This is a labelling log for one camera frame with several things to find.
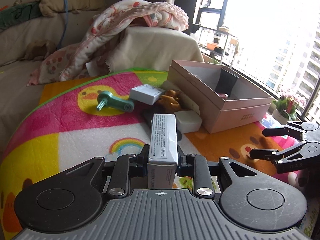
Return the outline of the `pink cardboard box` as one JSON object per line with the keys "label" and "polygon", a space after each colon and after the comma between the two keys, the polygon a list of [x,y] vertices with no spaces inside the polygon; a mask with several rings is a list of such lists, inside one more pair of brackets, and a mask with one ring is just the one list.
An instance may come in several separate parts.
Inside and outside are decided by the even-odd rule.
{"label": "pink cardboard box", "polygon": [[272,101],[270,94],[219,64],[174,60],[168,81],[196,103],[209,133],[260,121]]}

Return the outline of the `white carton box with text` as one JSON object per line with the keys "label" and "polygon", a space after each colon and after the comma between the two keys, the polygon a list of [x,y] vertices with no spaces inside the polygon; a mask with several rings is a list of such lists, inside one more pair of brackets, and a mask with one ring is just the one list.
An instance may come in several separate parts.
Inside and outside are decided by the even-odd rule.
{"label": "white carton box with text", "polygon": [[173,114],[154,114],[147,163],[148,188],[172,188],[177,166],[176,117]]}

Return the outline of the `small white block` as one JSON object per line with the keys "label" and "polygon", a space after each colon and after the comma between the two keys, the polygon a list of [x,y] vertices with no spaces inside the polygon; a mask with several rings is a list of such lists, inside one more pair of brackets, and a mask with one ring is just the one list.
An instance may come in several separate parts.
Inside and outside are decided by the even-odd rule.
{"label": "small white block", "polygon": [[195,111],[177,111],[174,114],[177,129],[181,133],[197,132],[200,129],[202,119]]}

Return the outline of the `green plastic crank tool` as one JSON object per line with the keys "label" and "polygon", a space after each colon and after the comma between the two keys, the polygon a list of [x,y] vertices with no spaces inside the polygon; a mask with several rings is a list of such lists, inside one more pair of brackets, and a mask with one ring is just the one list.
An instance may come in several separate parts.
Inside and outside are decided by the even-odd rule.
{"label": "green plastic crank tool", "polygon": [[97,102],[98,111],[102,110],[104,107],[107,107],[130,113],[135,108],[133,101],[121,99],[109,91],[101,92],[97,97]]}

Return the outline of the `brown animal figurine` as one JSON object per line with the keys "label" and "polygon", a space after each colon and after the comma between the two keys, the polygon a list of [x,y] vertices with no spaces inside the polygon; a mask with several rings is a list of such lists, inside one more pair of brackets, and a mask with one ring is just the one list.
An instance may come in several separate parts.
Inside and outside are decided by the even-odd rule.
{"label": "brown animal figurine", "polygon": [[180,93],[175,90],[167,90],[160,98],[157,103],[164,108],[168,114],[174,114],[175,112],[181,111],[180,105]]}

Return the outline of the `clear white battery case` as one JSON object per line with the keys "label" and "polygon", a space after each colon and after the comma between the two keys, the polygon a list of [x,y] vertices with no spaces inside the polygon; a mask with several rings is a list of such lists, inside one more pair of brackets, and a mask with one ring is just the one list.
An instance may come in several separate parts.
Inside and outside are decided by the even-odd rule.
{"label": "clear white battery case", "polygon": [[148,84],[130,89],[131,100],[139,101],[147,105],[153,105],[165,93],[165,90]]}

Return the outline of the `black cylindrical cup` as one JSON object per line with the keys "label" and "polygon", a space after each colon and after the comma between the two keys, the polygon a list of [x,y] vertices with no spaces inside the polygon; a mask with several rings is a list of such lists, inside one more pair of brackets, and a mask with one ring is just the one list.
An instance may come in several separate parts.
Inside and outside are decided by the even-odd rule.
{"label": "black cylindrical cup", "polygon": [[221,68],[220,77],[214,91],[219,95],[231,96],[232,89],[238,78],[237,75]]}

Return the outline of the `potted pink flowers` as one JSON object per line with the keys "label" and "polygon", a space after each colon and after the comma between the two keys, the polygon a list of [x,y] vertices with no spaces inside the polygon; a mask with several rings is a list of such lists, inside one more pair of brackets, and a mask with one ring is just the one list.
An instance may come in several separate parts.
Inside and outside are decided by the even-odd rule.
{"label": "potted pink flowers", "polygon": [[276,108],[272,117],[280,124],[285,125],[288,121],[297,120],[296,109],[298,106],[305,106],[305,98],[287,90],[283,91],[279,99],[274,100],[273,103]]}

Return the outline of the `colourful duck play mat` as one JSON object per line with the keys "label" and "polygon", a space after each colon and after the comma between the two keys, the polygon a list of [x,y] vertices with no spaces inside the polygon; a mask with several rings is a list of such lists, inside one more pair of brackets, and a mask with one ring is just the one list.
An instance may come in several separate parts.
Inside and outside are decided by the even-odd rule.
{"label": "colourful duck play mat", "polygon": [[[131,113],[105,108],[97,111],[97,97],[103,90],[127,99],[130,89],[143,84],[160,86],[165,72],[132,69],[104,76],[62,93],[33,110],[11,137],[1,163],[1,225],[5,239],[22,230],[14,212],[18,193],[38,181],[96,156],[114,161],[120,155],[140,152],[150,141],[150,129],[143,118],[151,106],[138,103]],[[255,108],[222,111],[216,131],[204,128],[184,135],[180,146],[185,153],[217,161],[233,158],[271,176],[275,168],[263,160],[250,160],[253,148],[287,148],[295,141],[288,137],[262,136],[264,127],[277,122]],[[178,194],[171,200],[139,194],[135,214],[125,205],[115,205],[102,229],[78,235],[78,239],[249,239],[212,216],[207,204],[188,199],[190,177],[176,177]]]}

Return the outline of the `metal shelf rack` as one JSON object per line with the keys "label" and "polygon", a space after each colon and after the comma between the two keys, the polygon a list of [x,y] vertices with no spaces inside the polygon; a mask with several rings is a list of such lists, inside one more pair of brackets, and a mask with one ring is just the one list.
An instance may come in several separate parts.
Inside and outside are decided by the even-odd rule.
{"label": "metal shelf rack", "polygon": [[226,28],[213,29],[194,24],[193,37],[197,41],[200,51],[211,57],[214,62],[231,66],[238,38],[230,34]]}

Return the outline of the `pink floral blanket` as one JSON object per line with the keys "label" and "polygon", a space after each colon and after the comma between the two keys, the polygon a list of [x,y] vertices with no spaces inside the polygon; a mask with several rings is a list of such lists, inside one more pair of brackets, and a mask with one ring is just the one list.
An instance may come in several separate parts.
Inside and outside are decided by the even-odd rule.
{"label": "pink floral blanket", "polygon": [[176,31],[188,29],[186,12],[169,2],[122,0],[93,18],[80,43],[68,45],[43,60],[28,85],[68,81],[88,75],[86,63],[97,60],[104,46],[129,26],[161,27]]}

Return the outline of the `brown plush on sofa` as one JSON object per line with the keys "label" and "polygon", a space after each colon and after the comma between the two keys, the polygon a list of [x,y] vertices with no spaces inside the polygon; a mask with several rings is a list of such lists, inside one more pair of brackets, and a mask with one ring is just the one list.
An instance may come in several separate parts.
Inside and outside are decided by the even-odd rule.
{"label": "brown plush on sofa", "polygon": [[36,40],[27,45],[21,60],[41,61],[56,51],[56,44],[50,40]]}

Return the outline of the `green plush toy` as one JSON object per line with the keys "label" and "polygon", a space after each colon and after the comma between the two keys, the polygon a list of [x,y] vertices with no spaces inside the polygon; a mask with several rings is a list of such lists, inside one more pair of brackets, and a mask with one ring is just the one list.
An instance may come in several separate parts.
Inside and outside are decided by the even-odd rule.
{"label": "green plush toy", "polygon": [[39,1],[18,4],[1,11],[1,31],[42,16]]}

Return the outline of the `beige rolled bedding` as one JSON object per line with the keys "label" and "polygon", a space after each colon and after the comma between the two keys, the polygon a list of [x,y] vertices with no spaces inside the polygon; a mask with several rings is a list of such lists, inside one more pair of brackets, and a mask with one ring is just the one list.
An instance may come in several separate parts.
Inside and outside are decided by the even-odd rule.
{"label": "beige rolled bedding", "polygon": [[60,12],[100,10],[105,0],[40,0],[39,9],[44,17],[55,17]]}

